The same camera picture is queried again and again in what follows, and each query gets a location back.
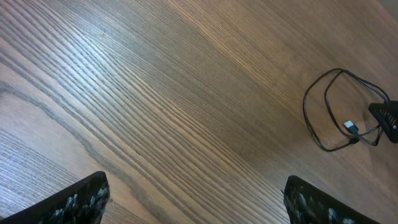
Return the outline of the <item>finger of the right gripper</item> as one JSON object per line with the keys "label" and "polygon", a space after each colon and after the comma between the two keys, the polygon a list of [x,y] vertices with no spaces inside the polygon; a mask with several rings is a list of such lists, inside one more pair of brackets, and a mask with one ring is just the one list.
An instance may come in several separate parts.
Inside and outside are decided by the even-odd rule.
{"label": "finger of the right gripper", "polygon": [[371,103],[368,110],[378,121],[392,143],[397,143],[397,101]]}

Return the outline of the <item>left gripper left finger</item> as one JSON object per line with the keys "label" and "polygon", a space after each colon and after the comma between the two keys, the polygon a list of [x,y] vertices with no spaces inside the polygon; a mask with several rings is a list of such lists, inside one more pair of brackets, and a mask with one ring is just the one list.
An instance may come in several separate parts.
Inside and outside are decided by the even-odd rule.
{"label": "left gripper left finger", "polygon": [[106,173],[97,171],[1,223],[99,224],[109,199]]}

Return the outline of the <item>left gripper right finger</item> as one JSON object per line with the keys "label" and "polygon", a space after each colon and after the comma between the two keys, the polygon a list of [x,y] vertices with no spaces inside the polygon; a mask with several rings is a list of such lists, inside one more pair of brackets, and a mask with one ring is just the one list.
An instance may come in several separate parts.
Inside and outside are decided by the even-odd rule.
{"label": "left gripper right finger", "polygon": [[287,179],[284,205],[291,223],[360,224],[376,223],[296,175]]}

